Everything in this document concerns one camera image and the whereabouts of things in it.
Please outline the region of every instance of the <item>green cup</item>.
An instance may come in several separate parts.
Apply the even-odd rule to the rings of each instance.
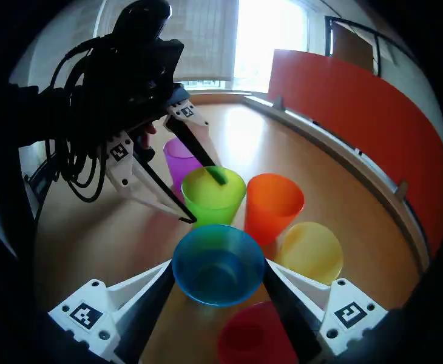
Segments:
[[[222,177],[225,183],[220,184]],[[196,216],[195,228],[204,225],[230,225],[237,213],[246,186],[243,179],[223,167],[202,167],[187,174],[181,184],[186,207]]]

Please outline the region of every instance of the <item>window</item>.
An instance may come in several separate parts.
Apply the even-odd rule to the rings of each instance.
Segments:
[[[240,0],[233,89],[267,92],[274,49],[308,50],[306,10],[291,0]]]
[[[225,81],[198,80],[198,81],[182,81],[180,83],[184,85],[184,88],[186,90],[225,89],[226,88],[226,82]]]

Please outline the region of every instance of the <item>window blind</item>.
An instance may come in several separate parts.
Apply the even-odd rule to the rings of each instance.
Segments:
[[[131,2],[106,0],[96,25],[96,35],[110,33],[122,9]],[[232,80],[238,0],[170,0],[169,3],[172,16],[161,39],[178,39],[184,44],[175,80]]]

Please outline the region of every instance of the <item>red cup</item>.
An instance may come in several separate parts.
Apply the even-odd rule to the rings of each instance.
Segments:
[[[218,338],[221,364],[297,364],[297,356],[271,301],[240,311]]]
[[[289,178],[255,176],[247,185],[245,232],[259,245],[272,243],[304,207],[304,194]]]

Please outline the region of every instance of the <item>purple cup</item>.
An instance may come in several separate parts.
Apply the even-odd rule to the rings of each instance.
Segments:
[[[164,155],[174,188],[179,192],[183,178],[192,170],[203,167],[178,138],[171,139],[164,145]]]

